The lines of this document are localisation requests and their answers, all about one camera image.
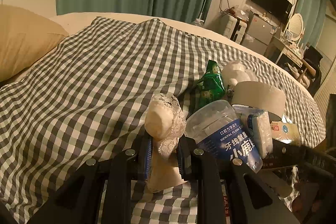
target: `television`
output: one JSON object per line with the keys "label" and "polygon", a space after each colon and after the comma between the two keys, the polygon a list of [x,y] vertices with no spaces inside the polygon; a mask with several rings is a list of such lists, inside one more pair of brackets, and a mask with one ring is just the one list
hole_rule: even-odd
{"label": "television", "polygon": [[288,0],[251,0],[286,24],[292,4]]}

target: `silver screw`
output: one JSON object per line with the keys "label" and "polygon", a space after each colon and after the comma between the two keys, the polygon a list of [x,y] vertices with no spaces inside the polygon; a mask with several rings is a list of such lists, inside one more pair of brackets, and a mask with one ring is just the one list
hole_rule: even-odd
{"label": "silver screw", "polygon": [[233,159],[232,162],[233,162],[234,165],[242,165],[243,164],[243,161],[239,158]]}
{"label": "silver screw", "polygon": [[204,154],[204,151],[203,151],[203,149],[201,149],[201,148],[196,148],[196,149],[194,150],[194,154],[195,154],[195,155],[199,155],[199,156],[201,156],[201,155]]}
{"label": "silver screw", "polygon": [[96,162],[97,161],[94,158],[90,158],[90,159],[86,160],[86,165],[92,166],[92,165],[95,165]]}
{"label": "silver screw", "polygon": [[135,154],[135,150],[134,150],[134,149],[127,149],[127,150],[125,151],[125,154],[126,154],[127,156],[133,156],[133,155]]}

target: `cardboard tube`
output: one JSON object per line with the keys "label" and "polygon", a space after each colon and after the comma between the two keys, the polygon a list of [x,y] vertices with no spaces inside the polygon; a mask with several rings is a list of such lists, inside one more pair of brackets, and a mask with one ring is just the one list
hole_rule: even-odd
{"label": "cardboard tube", "polygon": [[244,81],[235,86],[231,105],[244,105],[265,109],[269,120],[281,121],[286,103],[282,90],[261,82]]}

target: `checkered blanket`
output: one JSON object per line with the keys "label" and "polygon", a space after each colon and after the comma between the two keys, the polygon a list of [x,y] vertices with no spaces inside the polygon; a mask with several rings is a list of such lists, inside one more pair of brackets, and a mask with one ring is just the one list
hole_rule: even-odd
{"label": "checkered blanket", "polygon": [[[1,200],[25,223],[88,158],[106,160],[144,132],[154,93],[195,108],[194,83],[209,59],[240,59],[261,82],[287,96],[285,114],[302,143],[315,146],[325,129],[314,100],[271,65],[234,47],[191,35],[159,19],[140,24],[98,17],[66,38],[21,81],[0,89]],[[185,183],[151,194],[132,185],[132,223],[195,223],[197,187]]]}

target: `white bed sheet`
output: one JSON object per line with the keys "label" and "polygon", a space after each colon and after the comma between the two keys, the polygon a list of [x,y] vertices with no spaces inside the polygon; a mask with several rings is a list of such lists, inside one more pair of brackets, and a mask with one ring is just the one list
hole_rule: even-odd
{"label": "white bed sheet", "polygon": [[[89,26],[91,24],[91,22],[96,18],[96,17],[105,17],[105,18],[112,18],[115,20],[122,20],[122,21],[126,21],[126,22],[132,22],[132,23],[140,23],[143,22],[145,20],[149,20],[155,17],[151,17],[151,16],[143,16],[143,15],[134,15],[134,14],[120,14],[120,13],[96,13],[96,12],[84,12],[84,13],[69,13],[69,14],[65,14],[65,15],[60,15],[60,16],[54,16],[51,17],[50,20],[58,23],[59,25],[61,25],[70,35],[73,35],[77,32],[79,32],[80,30],[84,29],[86,26]],[[215,40],[217,42],[229,45],[231,47],[237,48],[241,51],[247,52],[259,59],[261,59],[262,61],[272,65],[273,67],[277,68],[278,70],[280,70],[281,72],[283,72],[286,76],[288,76],[289,78],[291,78],[291,80],[293,80],[299,87],[301,90],[303,90],[309,97],[311,97],[310,93],[308,92],[308,90],[305,89],[305,87],[303,85],[301,85],[298,81],[295,80],[295,78],[293,76],[291,76],[288,72],[286,72],[285,70],[283,70],[282,68],[280,68],[278,65],[275,65],[275,63],[271,62],[270,60],[268,60],[266,57],[253,52],[252,50],[241,46],[235,42],[233,42],[232,40],[228,39],[227,37],[223,37],[222,35],[215,33],[213,31],[198,27],[198,26],[194,26],[194,25],[190,25],[184,22],[180,22],[180,21],[175,21],[172,19],[167,19],[167,18],[160,18],[164,23],[166,23],[167,25],[193,34],[193,35],[198,35],[200,37],[205,37],[208,39],[212,39]]]}

